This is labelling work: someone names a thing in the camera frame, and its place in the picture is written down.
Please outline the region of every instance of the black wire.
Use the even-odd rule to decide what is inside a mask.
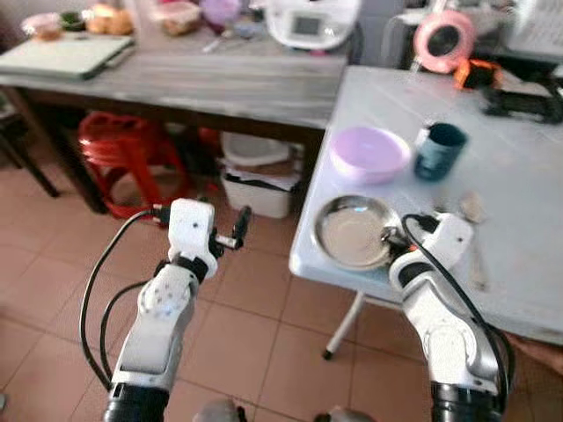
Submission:
[[[430,251],[428,251],[422,245],[422,242],[419,239],[417,239],[413,235],[411,230],[408,228],[408,225],[406,223],[409,220],[415,220],[416,222],[418,222],[419,219],[420,216],[416,214],[407,214],[403,216],[403,218],[401,219],[403,230],[405,231],[406,235],[410,238],[410,240],[416,244],[420,252],[422,252],[422,254],[432,263],[432,265],[435,266],[440,273],[442,273],[446,281],[448,281],[449,284],[454,288],[454,290],[456,290],[456,293],[464,302],[467,309],[472,313],[477,324],[483,329],[486,339],[491,345],[491,348],[493,349],[494,358],[496,359],[497,366],[499,367],[499,381],[501,383],[500,393],[499,393],[500,394],[499,405],[500,405],[500,412],[503,413],[504,409],[506,408],[506,402],[509,393],[509,389],[508,389],[509,380],[508,380],[506,368],[504,366],[504,362],[502,361],[501,351],[499,350],[499,347],[493,337],[494,331],[490,328],[489,324],[485,321],[483,316],[481,316],[480,312],[477,310],[475,305],[473,305],[472,300],[467,296],[467,294],[461,288],[461,286],[459,286],[454,276],[451,275],[451,273],[440,263],[440,261],[438,261],[438,259],[436,259],[436,257],[432,255],[432,253],[430,253]]]
[[[109,316],[112,313],[112,309],[114,304],[128,291],[131,291],[135,288],[139,288],[147,284],[147,280],[140,281],[134,284],[130,284],[127,287],[124,287],[122,290],[117,292],[115,296],[112,298],[111,301],[106,306],[106,310],[104,310],[104,315],[102,316],[102,322],[99,327],[99,357],[102,361],[102,367],[104,371],[106,371],[107,378],[109,380],[112,379],[113,373],[112,369],[109,367],[109,361],[107,360],[107,352],[106,352],[106,329],[107,329],[107,321],[109,320]]]
[[[86,361],[94,371],[94,374],[99,378],[104,388],[109,391],[112,387],[111,380],[106,377],[106,373],[99,367],[98,362],[94,359],[94,356],[91,353],[90,347],[88,346],[88,339],[86,338],[86,315],[88,313],[88,303],[90,302],[90,294],[91,290],[94,287],[94,281],[98,276],[99,269],[106,261],[108,255],[111,253],[117,242],[123,236],[125,231],[129,228],[131,224],[136,222],[137,220],[143,218],[146,215],[153,215],[153,210],[145,210],[141,211],[130,217],[126,222],[123,223],[117,234],[113,237],[112,241],[103,251],[101,256],[98,259],[98,262],[94,266],[93,270],[91,271],[90,277],[88,279],[88,283],[86,285],[86,290],[84,291],[84,298],[82,300],[82,306],[80,308],[80,323],[79,323],[79,334],[80,334],[80,344],[82,346],[82,351],[84,356],[86,357]]]
[[[502,343],[502,347],[504,348],[504,351],[507,355],[507,361],[508,361],[508,390],[512,391],[512,388],[514,387],[514,377],[515,377],[515,372],[516,372],[516,356],[514,353],[514,349],[512,348],[512,345],[510,344],[510,342],[508,341],[507,336],[504,335],[504,332],[502,332],[501,330],[499,330],[498,328],[496,328],[495,326],[489,324],[488,325],[489,329],[499,338],[499,340]]]

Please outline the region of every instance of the person's arm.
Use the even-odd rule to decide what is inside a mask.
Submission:
[[[563,376],[563,347],[520,338],[514,334],[507,334],[507,337],[514,347]]]

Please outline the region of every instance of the dark blue mug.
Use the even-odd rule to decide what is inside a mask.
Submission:
[[[467,135],[449,123],[424,127],[416,140],[414,174],[425,180],[445,178],[466,143]]]

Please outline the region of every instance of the purple bowl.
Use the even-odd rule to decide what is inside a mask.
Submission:
[[[411,159],[411,150],[392,132],[351,127],[333,139],[330,155],[339,173],[357,183],[376,184],[394,178]]]

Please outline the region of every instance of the gray table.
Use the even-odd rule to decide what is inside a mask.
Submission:
[[[342,129],[383,127],[412,146],[425,120],[453,123],[470,137],[443,182],[422,182],[409,168],[387,185],[358,187],[334,169],[329,145]],[[488,290],[468,283],[469,253],[457,277],[492,324],[563,345],[563,127],[486,117],[478,96],[455,90],[449,76],[347,69],[290,254],[293,273],[358,292],[332,346],[366,298],[392,307],[400,298],[385,269],[355,273],[321,253],[312,240],[319,209],[332,198],[360,194],[382,198],[400,214],[431,212],[436,202],[455,212],[470,190],[481,196],[487,215],[479,226],[479,247]]]
[[[150,38],[147,31],[141,34]],[[155,42],[141,43],[121,66],[91,80],[0,75],[0,86],[53,147],[92,209],[104,210],[96,186],[54,122],[44,118],[41,105],[131,113],[298,142],[312,170],[346,66],[343,55],[312,57],[267,35],[228,40],[205,55],[201,49],[214,39],[207,28],[178,39],[152,37]]]

